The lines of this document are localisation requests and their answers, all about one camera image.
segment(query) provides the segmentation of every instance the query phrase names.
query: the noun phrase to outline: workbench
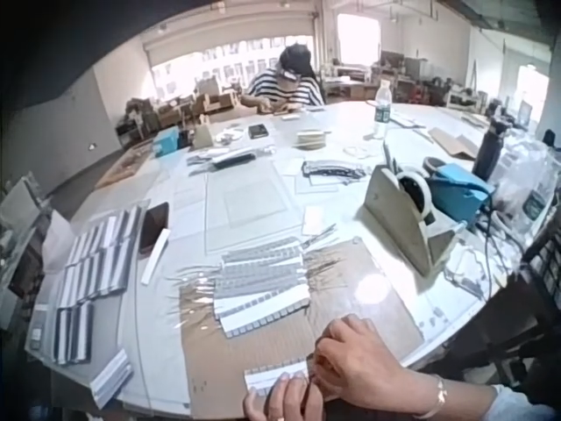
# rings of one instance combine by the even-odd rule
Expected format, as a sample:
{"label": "workbench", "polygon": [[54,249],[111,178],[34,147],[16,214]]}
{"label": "workbench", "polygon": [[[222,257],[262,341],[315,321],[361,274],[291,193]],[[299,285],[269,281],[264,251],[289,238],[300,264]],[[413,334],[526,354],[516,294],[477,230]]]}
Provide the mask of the workbench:
{"label": "workbench", "polygon": [[[464,135],[476,146],[479,146],[484,134],[461,118],[437,108],[396,104],[394,109],[414,118],[417,123],[426,125],[427,129],[438,126],[452,136]],[[50,367],[75,382],[88,385],[93,375],[108,362],[107,359],[122,347],[134,370],[133,377],[117,396],[124,407],[148,414],[188,416],[190,401],[179,328],[179,292],[177,284],[169,281],[169,276],[190,265],[219,262],[221,252],[229,247],[227,241],[219,239],[231,237],[233,230],[244,241],[243,246],[262,244],[281,238],[280,236],[295,235],[301,238],[303,210],[310,205],[323,208],[326,225],[337,224],[337,240],[343,241],[355,236],[363,239],[398,291],[424,337],[423,345],[401,363],[412,366],[426,360],[465,326],[485,303],[464,290],[455,288],[441,275],[436,280],[419,283],[410,265],[404,263],[395,250],[383,245],[364,224],[363,218],[357,218],[362,211],[367,182],[339,186],[337,191],[297,194],[294,178],[285,175],[288,173],[287,168],[298,159],[360,161],[369,166],[381,163],[381,142],[363,139],[372,132],[373,121],[374,108],[367,103],[354,102],[329,105],[319,112],[306,112],[298,120],[284,121],[281,117],[256,115],[211,125],[211,131],[215,135],[232,124],[242,128],[255,124],[266,126],[269,131],[267,138],[249,140],[245,131],[243,138],[232,146],[276,146],[276,153],[259,157],[258,160],[268,161],[276,170],[295,203],[290,217],[297,222],[280,224],[282,227],[277,231],[271,229],[259,234],[244,232],[243,226],[232,228],[209,220],[206,209],[209,175],[192,175],[193,167],[189,167],[186,160],[193,153],[184,150],[146,161],[130,179],[94,191],[71,221],[75,231],[78,232],[88,221],[111,210],[148,199],[151,207],[169,202],[171,235],[147,286],[139,283],[147,263],[147,259],[143,259],[136,266],[138,282],[130,282],[129,288],[121,296],[96,301],[92,361],[87,365]],[[327,146],[315,151],[292,147],[295,132],[306,127],[326,131]],[[455,161],[468,168],[471,165],[470,162],[451,158],[438,144],[427,139],[426,133],[403,129],[393,123],[387,133],[387,143],[400,165],[420,167],[426,156],[434,156],[446,162]],[[357,152],[368,156],[361,156],[364,159],[352,156]],[[227,182],[228,171],[229,169],[224,170],[224,182]],[[259,179],[258,174],[248,175],[248,178],[252,177]],[[491,266],[494,275],[504,282],[507,275],[497,262],[493,260]],[[42,300],[46,304],[51,296],[53,282],[54,278],[47,274],[38,303]],[[500,288],[500,282],[493,282],[492,285],[492,294],[495,294]]]}

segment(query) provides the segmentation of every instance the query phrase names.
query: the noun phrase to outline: desk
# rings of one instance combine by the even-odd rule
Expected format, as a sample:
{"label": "desk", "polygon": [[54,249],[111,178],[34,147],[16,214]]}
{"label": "desk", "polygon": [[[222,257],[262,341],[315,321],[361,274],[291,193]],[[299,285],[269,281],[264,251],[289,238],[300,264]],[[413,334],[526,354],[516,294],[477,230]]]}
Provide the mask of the desk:
{"label": "desk", "polygon": [[[482,133],[459,118],[441,112],[437,108],[422,105],[396,104],[401,114],[414,118],[427,128],[441,127],[452,135],[464,134],[474,144],[479,145]],[[425,359],[439,346],[449,340],[467,324],[483,307],[484,303],[462,289],[457,289],[439,275],[435,282],[415,285],[414,274],[399,258],[390,253],[371,232],[355,218],[366,193],[367,182],[341,186],[337,192],[316,194],[296,194],[294,180],[283,176],[283,170],[294,158],[340,159],[357,161],[344,152],[355,146],[370,154],[361,160],[366,165],[376,165],[383,161],[381,143],[366,141],[363,137],[372,132],[374,108],[366,103],[338,103],[324,107],[325,111],[309,113],[300,120],[283,121],[280,117],[251,116],[238,120],[213,124],[211,131],[217,134],[232,123],[242,127],[264,124],[270,133],[265,139],[249,140],[247,134],[234,145],[267,145],[274,142],[277,152],[259,160],[271,162],[284,182],[287,191],[296,204],[295,212],[302,217],[307,205],[323,206],[324,222],[337,223],[337,238],[351,239],[360,236],[376,261],[382,266],[388,278],[408,307],[419,326],[424,343],[401,363],[410,366]],[[309,129],[328,132],[327,146],[315,151],[302,151],[290,147],[294,143],[297,126],[309,125]],[[387,143],[393,156],[402,165],[421,166],[425,156],[435,156],[443,161],[453,162],[439,145],[430,143],[421,134],[390,125]],[[122,303],[118,316],[117,344],[125,349],[134,369],[134,376],[124,386],[118,399],[125,406],[154,414],[187,416],[189,411],[188,380],[181,348],[180,315],[178,310],[178,287],[167,277],[179,268],[189,265],[211,264],[220,261],[224,251],[205,252],[205,199],[207,197],[208,175],[189,176],[193,168],[187,167],[186,159],[191,153],[178,151],[157,160],[149,160],[130,179],[116,183],[105,189],[94,191],[78,210],[72,221],[74,227],[82,226],[89,220],[98,218],[106,211],[125,206],[128,203],[150,199],[151,206],[170,203],[169,224],[171,237],[160,263],[154,271],[149,285],[139,282],[129,286],[120,297]],[[252,239],[245,246],[253,246],[280,236],[301,237],[300,226],[293,226],[284,232]],[[499,277],[505,276],[498,264],[492,262],[492,271]],[[146,267],[146,259],[137,266],[138,277]],[[493,294],[498,290],[493,283]],[[65,368],[58,371],[77,382],[85,383],[84,376],[67,373]]]}

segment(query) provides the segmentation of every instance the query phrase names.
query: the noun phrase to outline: cardboard sheet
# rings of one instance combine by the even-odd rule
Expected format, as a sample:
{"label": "cardboard sheet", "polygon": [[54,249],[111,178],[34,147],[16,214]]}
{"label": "cardboard sheet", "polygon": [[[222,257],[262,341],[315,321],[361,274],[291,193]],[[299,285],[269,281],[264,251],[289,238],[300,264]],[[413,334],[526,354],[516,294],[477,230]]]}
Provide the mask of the cardboard sheet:
{"label": "cardboard sheet", "polygon": [[233,339],[214,319],[212,303],[193,305],[188,290],[181,292],[181,343],[193,418],[242,417],[244,371],[306,357],[325,326],[351,312],[370,318],[398,359],[423,343],[361,239],[311,252],[307,267],[311,305],[306,310]]}
{"label": "cardboard sheet", "polygon": [[459,158],[460,160],[475,161],[478,148],[468,138],[461,135],[455,138],[438,127],[429,130],[429,133],[437,144],[451,157]]}

